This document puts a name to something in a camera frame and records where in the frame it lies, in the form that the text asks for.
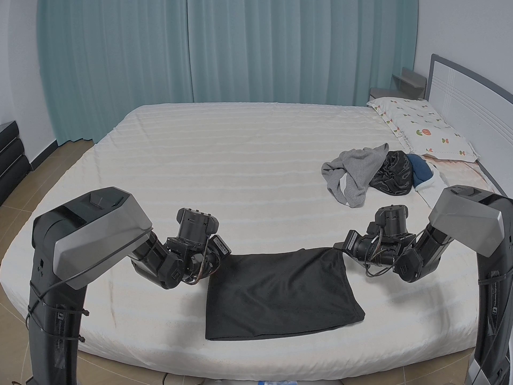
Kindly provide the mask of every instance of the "curtain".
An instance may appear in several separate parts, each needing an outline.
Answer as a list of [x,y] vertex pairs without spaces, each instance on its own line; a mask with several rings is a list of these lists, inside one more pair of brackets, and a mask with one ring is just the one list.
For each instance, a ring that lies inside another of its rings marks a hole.
[[192,102],[186,0],[39,0],[37,43],[57,142],[98,142],[144,104]]
[[101,139],[142,104],[364,105],[412,68],[418,0],[40,0],[59,143]]

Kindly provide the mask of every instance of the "floral pillow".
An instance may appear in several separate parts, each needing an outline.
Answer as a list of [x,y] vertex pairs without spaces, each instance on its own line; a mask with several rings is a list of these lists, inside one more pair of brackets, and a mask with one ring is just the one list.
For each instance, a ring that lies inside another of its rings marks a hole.
[[411,152],[473,163],[478,154],[465,138],[448,125],[424,99],[381,97],[367,103]]

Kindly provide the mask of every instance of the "black satin fabric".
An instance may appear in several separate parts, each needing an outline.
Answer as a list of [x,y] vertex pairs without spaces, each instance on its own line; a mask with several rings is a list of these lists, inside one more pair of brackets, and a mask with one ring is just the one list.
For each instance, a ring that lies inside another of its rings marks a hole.
[[342,252],[230,255],[210,277],[205,338],[281,338],[363,320]]
[[369,185],[391,196],[408,194],[414,184],[414,170],[407,155],[399,151],[388,151],[381,168]]

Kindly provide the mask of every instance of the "clothing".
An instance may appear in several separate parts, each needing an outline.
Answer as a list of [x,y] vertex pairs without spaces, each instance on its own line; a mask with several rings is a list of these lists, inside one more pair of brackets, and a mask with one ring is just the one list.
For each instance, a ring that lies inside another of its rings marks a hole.
[[441,173],[433,164],[427,163],[427,165],[433,171],[432,177],[415,187],[415,191],[420,194],[424,201],[427,202],[427,205],[429,205],[429,208],[432,209],[444,188],[449,185],[444,182]]
[[422,157],[417,154],[407,154],[406,156],[413,167],[414,187],[417,187],[420,183],[429,180],[433,176],[431,169]]
[[369,185],[391,196],[404,196],[411,191],[414,172],[404,151],[388,151],[381,168]]
[[342,251],[229,255],[210,276],[205,338],[281,338],[363,320]]
[[321,174],[338,202],[351,208],[363,204],[369,182],[385,161],[388,149],[385,143],[376,148],[342,151],[322,165]]

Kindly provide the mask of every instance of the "bed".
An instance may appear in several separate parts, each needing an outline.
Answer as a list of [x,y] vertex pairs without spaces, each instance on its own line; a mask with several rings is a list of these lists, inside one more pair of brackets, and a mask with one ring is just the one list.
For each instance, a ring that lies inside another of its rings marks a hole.
[[[448,83],[444,86],[443,76],[436,72],[430,81],[435,77],[442,81],[439,94],[431,90],[436,105],[447,95],[443,88]],[[452,117],[458,128],[457,118]],[[471,132],[464,134],[474,141]],[[330,247],[342,241],[349,229],[363,233],[375,211],[390,204],[406,204],[408,229],[419,232],[430,209],[416,192],[392,197],[370,188],[363,207],[350,209],[330,195],[320,174],[322,163],[341,151],[384,142],[390,149],[402,149],[369,107],[278,103],[139,107],[43,198],[7,251],[0,281],[11,302],[25,314],[33,219],[107,186],[132,193],[161,240],[176,235],[175,215],[181,207],[212,213],[220,221],[219,234],[238,254]],[[487,152],[484,161],[489,161]],[[440,170],[452,185],[491,187],[471,164],[445,164]],[[88,288],[85,308],[91,315],[83,318],[80,333],[86,342],[80,349],[179,375],[317,380],[383,371],[475,345],[477,265],[468,248],[453,242],[437,271],[414,284],[391,273],[368,279],[362,267],[349,259],[345,262],[355,297],[366,312],[363,322],[308,336],[223,342],[205,340],[207,280],[164,291],[139,278],[125,258]]]

